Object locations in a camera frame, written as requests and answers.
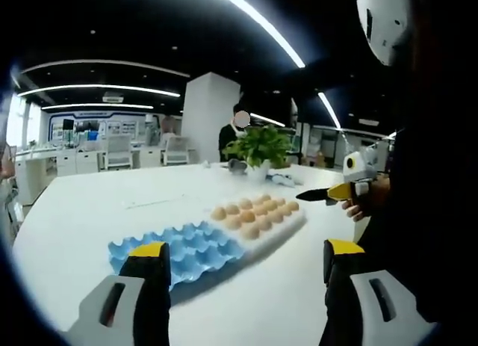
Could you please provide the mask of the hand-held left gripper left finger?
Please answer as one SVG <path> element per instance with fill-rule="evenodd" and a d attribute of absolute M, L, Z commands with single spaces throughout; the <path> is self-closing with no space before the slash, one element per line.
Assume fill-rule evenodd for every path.
<path fill-rule="evenodd" d="M 81 302 L 70 345 L 169 345 L 169 244 L 140 245 Z"/>

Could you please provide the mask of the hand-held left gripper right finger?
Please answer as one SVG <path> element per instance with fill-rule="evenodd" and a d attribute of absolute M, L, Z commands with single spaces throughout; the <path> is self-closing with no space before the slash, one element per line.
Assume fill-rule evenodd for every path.
<path fill-rule="evenodd" d="M 323 281 L 321 345 L 427 345 L 439 330 L 418 312 L 413 293 L 352 241 L 324 241 Z"/>

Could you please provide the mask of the person's right hand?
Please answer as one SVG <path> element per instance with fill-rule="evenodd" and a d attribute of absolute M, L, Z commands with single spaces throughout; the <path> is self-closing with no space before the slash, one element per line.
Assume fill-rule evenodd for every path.
<path fill-rule="evenodd" d="M 347 217 L 354 222 L 372 216 L 379 211 L 385 204 L 390 191 L 390 179 L 387 174 L 379 174 L 369 184 L 369 190 L 366 194 L 362 194 L 352 200 L 347 200 L 342 204 L 342 209 L 346 212 Z"/>

